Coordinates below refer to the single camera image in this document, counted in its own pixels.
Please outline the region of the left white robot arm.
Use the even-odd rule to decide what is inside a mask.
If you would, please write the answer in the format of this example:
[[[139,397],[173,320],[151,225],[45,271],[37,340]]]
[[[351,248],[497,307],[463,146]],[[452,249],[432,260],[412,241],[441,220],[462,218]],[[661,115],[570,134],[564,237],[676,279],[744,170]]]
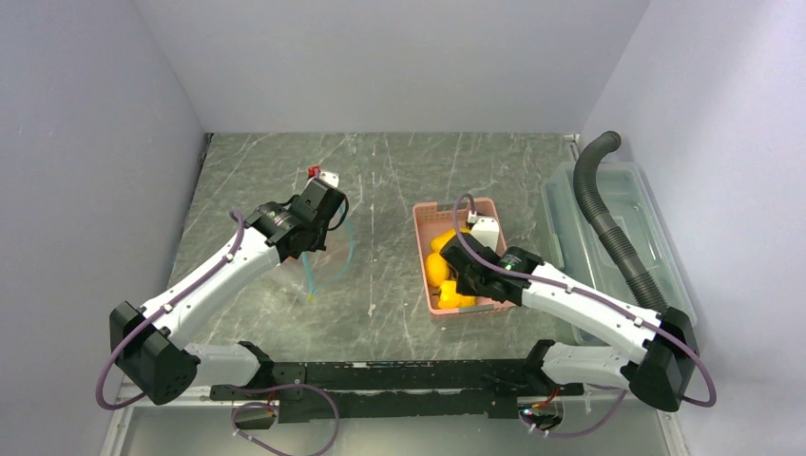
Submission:
[[[251,281],[289,258],[323,251],[333,218],[349,209],[332,171],[311,170],[303,191],[285,202],[268,201],[249,216],[231,212],[235,234],[200,267],[162,294],[136,307],[118,305],[109,316],[111,357],[153,404],[168,404],[195,387],[231,386],[251,399],[277,383],[275,363],[251,342],[200,345],[192,338]]]

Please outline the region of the clear zip bag blue zipper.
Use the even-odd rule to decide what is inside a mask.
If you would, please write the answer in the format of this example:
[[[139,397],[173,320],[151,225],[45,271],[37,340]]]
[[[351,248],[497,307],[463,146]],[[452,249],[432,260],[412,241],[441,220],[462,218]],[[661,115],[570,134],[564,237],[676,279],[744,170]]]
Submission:
[[[355,230],[349,213],[345,202],[337,213],[337,227],[325,239],[325,251],[304,252],[298,259],[287,259],[269,274],[272,282],[282,291],[310,302],[343,278],[355,254]]]

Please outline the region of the pink perforated plastic basket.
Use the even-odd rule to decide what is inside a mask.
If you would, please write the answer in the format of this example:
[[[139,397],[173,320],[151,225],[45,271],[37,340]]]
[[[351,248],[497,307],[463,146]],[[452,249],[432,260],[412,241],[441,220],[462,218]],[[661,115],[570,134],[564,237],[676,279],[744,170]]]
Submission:
[[[481,218],[479,223],[481,225],[488,225],[489,223],[486,221],[486,218],[488,218],[494,219],[494,223],[497,225],[497,227],[492,228],[490,232],[498,235],[495,253],[500,256],[506,251],[507,243],[494,201],[490,198],[478,198],[474,201],[477,213]],[[438,204],[437,202],[421,202],[413,207],[413,221],[418,246],[418,261],[425,289],[424,294],[428,305],[427,309],[431,313],[431,317],[497,313],[512,309],[514,304],[511,302],[496,302],[486,297],[476,297],[474,306],[450,309],[441,309],[438,307],[440,290],[438,287],[433,287],[428,282],[426,264],[428,255],[433,253],[433,249],[431,248],[432,241],[453,229],[452,209],[452,203]]]

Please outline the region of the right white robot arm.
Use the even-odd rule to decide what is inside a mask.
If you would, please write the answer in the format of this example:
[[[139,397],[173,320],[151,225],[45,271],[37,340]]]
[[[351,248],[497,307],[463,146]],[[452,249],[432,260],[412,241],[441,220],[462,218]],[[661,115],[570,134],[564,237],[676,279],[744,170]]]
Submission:
[[[502,255],[462,233],[439,255],[461,295],[489,298],[551,314],[601,340],[599,346],[538,341],[525,363],[529,390],[546,394],[568,384],[588,384],[632,393],[646,405],[675,412],[681,404],[709,407],[716,394],[697,401],[686,394],[704,366],[688,315],[660,313],[602,294],[570,278],[540,256],[517,247]]]

